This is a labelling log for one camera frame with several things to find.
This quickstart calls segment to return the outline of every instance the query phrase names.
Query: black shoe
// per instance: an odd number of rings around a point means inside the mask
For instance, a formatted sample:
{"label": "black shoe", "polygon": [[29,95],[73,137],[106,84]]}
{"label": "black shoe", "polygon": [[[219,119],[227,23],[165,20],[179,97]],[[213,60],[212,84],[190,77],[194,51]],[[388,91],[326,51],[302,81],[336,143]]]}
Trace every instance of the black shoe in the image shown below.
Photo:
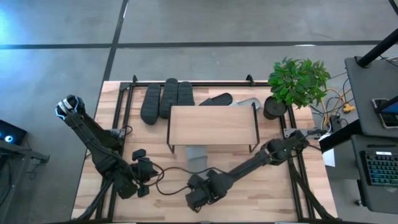
{"label": "black shoe", "polygon": [[163,96],[160,101],[159,116],[168,119],[172,105],[177,105],[178,81],[168,78],[164,84]]}
{"label": "black shoe", "polygon": [[149,125],[156,123],[159,115],[160,85],[150,84],[141,106],[141,119]]}
{"label": "black shoe", "polygon": [[178,86],[178,102],[179,106],[195,106],[193,100],[192,84],[189,82],[181,82]]}

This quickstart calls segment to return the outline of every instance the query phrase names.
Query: concrete floor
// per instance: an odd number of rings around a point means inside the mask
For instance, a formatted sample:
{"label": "concrete floor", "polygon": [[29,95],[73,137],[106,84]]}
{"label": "concrete floor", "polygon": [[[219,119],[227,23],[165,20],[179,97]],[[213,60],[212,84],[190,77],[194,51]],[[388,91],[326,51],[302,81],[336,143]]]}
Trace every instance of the concrete floor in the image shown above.
{"label": "concrete floor", "polygon": [[[122,2],[2,0],[0,45],[111,44]],[[381,40],[397,28],[397,21],[386,0],[130,0],[119,42]],[[130,80],[133,74],[140,80],[242,80],[247,74],[267,79],[273,63],[285,56],[324,60],[336,75],[345,71],[346,57],[364,55],[372,47],[118,49],[109,79]],[[384,54],[394,55],[396,46]],[[27,130],[30,145],[51,155],[34,180],[25,178],[8,223],[70,218],[85,147],[53,110],[74,94],[94,115],[108,57],[109,49],[0,50],[0,94],[6,96],[0,119]],[[342,75],[328,86],[339,90],[345,80]],[[344,116],[357,118],[355,112]],[[320,117],[314,119],[319,125]],[[356,207],[355,181],[331,176],[330,183],[340,218],[396,222],[397,215]]]}

